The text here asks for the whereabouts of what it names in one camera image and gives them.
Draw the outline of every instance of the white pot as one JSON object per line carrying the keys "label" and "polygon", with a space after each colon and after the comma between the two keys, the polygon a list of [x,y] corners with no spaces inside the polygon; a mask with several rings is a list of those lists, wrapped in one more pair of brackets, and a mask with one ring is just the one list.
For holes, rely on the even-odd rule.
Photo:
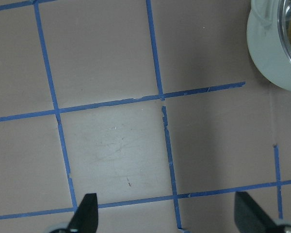
{"label": "white pot", "polygon": [[247,25],[250,55],[272,83],[291,91],[291,0],[251,0]]}

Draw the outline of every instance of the floor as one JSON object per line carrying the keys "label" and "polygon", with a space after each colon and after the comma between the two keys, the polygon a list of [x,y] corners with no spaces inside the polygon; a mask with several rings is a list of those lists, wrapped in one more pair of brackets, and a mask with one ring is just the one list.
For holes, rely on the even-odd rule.
{"label": "floor", "polygon": [[0,0],[0,233],[67,223],[86,193],[99,233],[236,233],[244,190],[291,221],[291,92],[250,59],[249,12]]}

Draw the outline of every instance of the black object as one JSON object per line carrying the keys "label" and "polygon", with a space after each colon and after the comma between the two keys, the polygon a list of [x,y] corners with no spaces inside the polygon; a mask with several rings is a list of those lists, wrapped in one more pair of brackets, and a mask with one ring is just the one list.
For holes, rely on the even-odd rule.
{"label": "black object", "polygon": [[50,233],[95,233],[98,228],[98,203],[96,193],[85,194],[66,229]]}
{"label": "black object", "polygon": [[247,192],[236,192],[234,220],[241,233],[291,233],[291,225],[277,225]]}

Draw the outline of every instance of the white handle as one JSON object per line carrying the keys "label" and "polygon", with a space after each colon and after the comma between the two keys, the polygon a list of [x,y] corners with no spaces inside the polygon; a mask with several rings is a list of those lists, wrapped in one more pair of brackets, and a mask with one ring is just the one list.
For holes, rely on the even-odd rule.
{"label": "white handle", "polygon": [[266,9],[269,12],[270,17],[266,18],[265,16],[262,16],[260,14],[259,9],[257,7],[257,0],[251,0],[251,10],[252,10],[253,14],[255,15],[255,17],[260,21],[260,23],[263,27],[267,27],[267,26],[272,24],[273,6],[274,6],[275,0],[271,0],[270,2],[271,2],[271,4],[269,4],[267,9]]}

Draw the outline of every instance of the pot handle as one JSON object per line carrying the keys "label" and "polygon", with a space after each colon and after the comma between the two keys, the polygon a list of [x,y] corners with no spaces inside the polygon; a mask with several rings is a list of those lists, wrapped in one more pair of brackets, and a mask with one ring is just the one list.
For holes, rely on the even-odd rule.
{"label": "pot handle", "polygon": [[259,9],[257,7],[257,1],[261,0],[251,0],[251,10],[254,14],[254,16],[260,21],[261,25],[263,27],[270,26],[272,24],[272,18],[273,18],[273,6],[275,0],[270,0],[268,6],[267,6],[267,11],[269,11],[269,18],[266,18],[265,16],[262,16],[259,12]]}

